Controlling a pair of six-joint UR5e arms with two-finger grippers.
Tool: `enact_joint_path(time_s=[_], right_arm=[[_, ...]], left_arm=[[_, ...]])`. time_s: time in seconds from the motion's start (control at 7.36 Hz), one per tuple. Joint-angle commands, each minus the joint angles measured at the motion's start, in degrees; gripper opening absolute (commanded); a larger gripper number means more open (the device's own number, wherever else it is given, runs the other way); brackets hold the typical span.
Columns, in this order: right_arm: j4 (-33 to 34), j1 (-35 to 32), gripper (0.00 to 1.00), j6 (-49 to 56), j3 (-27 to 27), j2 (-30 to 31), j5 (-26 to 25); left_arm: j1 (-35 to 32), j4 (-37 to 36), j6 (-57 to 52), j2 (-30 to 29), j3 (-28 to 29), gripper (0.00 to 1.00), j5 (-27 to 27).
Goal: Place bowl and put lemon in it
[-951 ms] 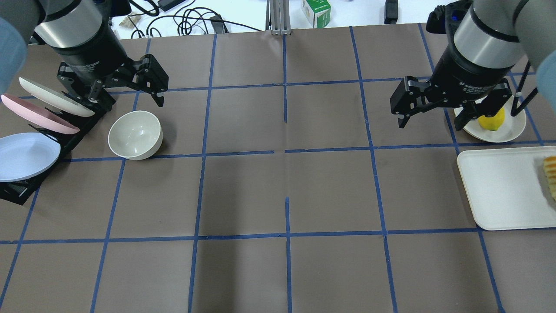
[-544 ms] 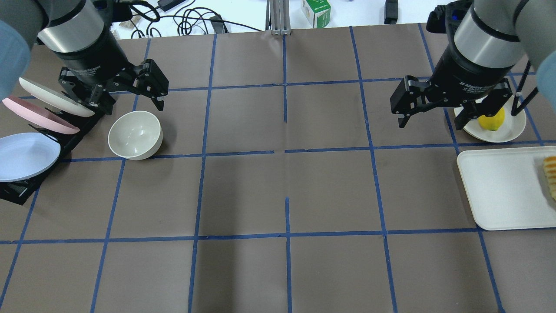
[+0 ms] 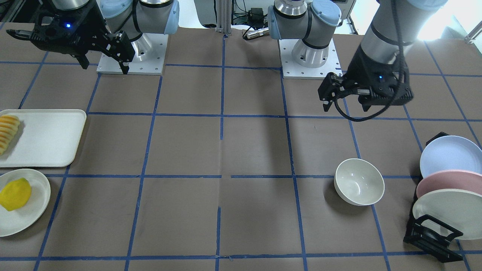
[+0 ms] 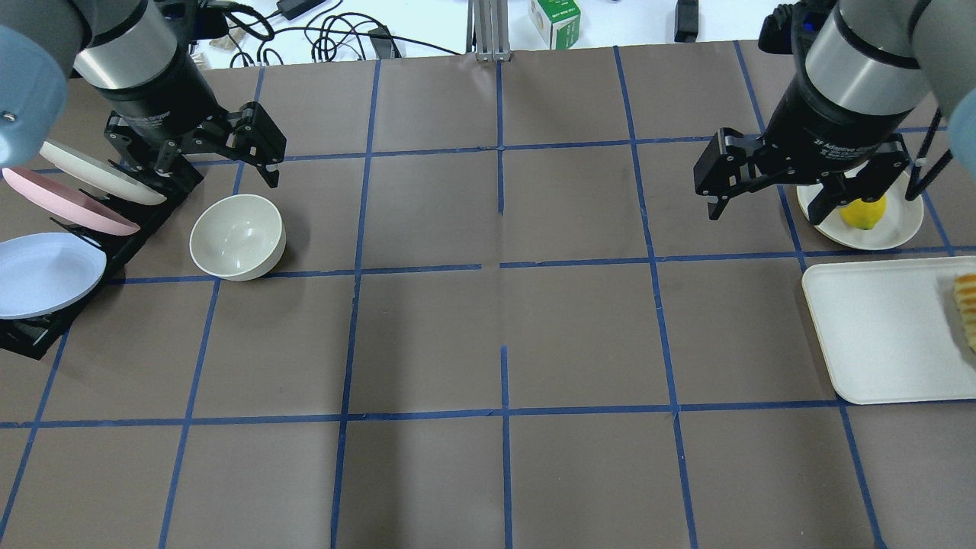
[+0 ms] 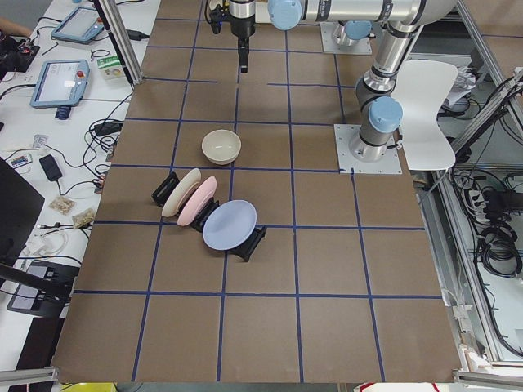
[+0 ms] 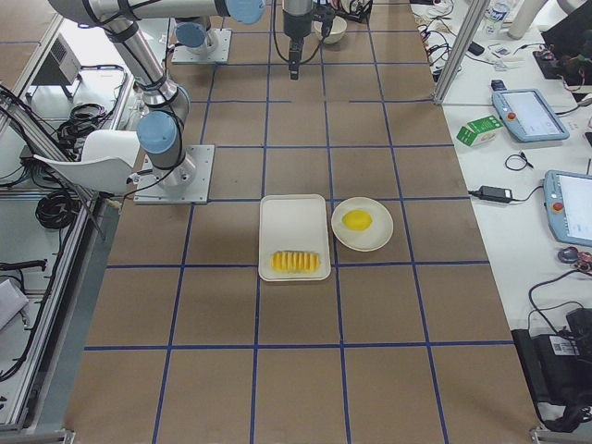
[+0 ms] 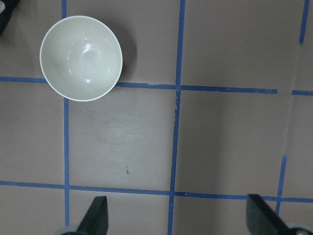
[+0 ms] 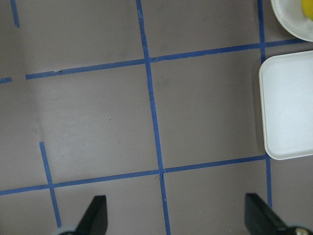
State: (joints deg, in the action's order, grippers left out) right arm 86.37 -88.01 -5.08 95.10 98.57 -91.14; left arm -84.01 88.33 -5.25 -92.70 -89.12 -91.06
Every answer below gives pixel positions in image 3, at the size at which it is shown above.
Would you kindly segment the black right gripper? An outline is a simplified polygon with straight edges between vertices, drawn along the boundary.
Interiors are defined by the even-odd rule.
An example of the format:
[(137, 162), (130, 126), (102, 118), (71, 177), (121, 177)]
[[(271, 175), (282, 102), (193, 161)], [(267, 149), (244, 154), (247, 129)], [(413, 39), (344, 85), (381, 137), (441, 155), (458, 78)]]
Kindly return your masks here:
[(135, 55), (126, 32), (107, 30), (96, 0), (43, 0), (33, 31), (7, 29), (6, 33), (43, 51), (70, 55), (80, 64), (89, 64), (89, 51), (102, 52), (119, 64), (124, 75)]

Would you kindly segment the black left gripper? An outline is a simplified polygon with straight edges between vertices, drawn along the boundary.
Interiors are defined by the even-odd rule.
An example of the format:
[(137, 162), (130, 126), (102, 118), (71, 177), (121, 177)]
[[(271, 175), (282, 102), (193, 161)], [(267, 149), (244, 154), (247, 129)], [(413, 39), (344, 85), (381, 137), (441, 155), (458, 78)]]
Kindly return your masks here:
[(357, 94), (363, 111), (371, 106), (385, 106), (397, 91), (392, 106), (403, 106), (413, 98), (409, 69), (404, 57), (395, 57), (393, 64), (372, 60), (359, 46), (344, 76), (328, 73), (318, 88), (323, 111), (345, 97), (345, 91)]

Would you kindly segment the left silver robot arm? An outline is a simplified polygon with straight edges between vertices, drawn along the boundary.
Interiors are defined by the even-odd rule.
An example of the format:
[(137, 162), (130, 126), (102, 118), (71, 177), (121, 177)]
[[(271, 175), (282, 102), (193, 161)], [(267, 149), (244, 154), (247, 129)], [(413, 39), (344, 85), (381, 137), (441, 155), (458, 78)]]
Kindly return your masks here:
[[(344, 75), (329, 72), (318, 88), (324, 111), (339, 99), (356, 95), (363, 111), (403, 106), (413, 99), (406, 53), (423, 25), (445, 0), (380, 0), (379, 8)], [(268, 8), (267, 25), (275, 40), (296, 40), (296, 63), (315, 68), (325, 63), (342, 12), (330, 0), (276, 0)]]

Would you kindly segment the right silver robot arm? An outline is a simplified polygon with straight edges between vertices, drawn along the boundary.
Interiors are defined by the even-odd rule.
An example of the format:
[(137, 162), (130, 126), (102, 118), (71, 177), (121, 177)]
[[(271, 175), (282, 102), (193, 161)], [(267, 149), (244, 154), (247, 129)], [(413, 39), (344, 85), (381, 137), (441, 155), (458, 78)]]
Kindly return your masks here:
[(126, 75), (131, 63), (152, 51), (141, 39), (176, 33), (179, 11), (177, 0), (45, 0), (31, 31), (6, 33), (42, 51), (70, 55), (83, 69), (90, 65), (89, 51), (101, 52)]

